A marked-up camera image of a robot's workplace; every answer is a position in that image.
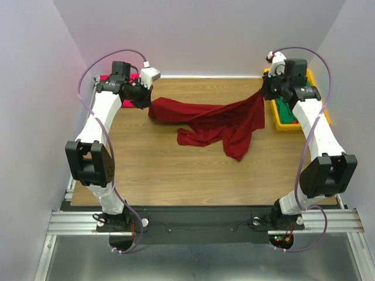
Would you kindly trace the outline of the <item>dark red t shirt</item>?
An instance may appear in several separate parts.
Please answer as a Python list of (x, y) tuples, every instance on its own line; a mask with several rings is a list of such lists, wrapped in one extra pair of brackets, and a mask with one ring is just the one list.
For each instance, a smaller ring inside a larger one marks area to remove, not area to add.
[(248, 152), (253, 132), (265, 128), (264, 99), (260, 92), (227, 105), (190, 104), (160, 97), (148, 116), (165, 124), (186, 124), (177, 130), (181, 146), (205, 147), (222, 141), (226, 156), (241, 161)]

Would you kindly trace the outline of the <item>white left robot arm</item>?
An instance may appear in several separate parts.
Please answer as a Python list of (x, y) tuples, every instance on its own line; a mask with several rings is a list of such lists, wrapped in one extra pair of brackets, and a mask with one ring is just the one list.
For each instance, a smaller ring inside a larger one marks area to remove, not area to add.
[(143, 68), (134, 78), (132, 65), (114, 61), (112, 72), (94, 87), (94, 101), (87, 106), (89, 116), (75, 140), (65, 145), (67, 161), (75, 181), (87, 187), (98, 199), (102, 213), (94, 215), (98, 229), (125, 231), (134, 228), (134, 213), (115, 186), (114, 148), (109, 137), (112, 122), (124, 101), (136, 108), (151, 106), (153, 83), (159, 70), (144, 60)]

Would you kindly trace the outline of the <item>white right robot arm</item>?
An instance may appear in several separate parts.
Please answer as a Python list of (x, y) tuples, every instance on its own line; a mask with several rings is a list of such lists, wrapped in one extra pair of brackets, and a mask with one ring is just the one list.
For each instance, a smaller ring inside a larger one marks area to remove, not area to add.
[(306, 137), (311, 162), (299, 165), (294, 190), (272, 206), (270, 223), (283, 228), (300, 213), (325, 197), (346, 191), (357, 167), (355, 155), (345, 152), (336, 140), (324, 114), (319, 90), (308, 85), (307, 61), (270, 53), (269, 70), (263, 74), (261, 95), (266, 100), (283, 98)]

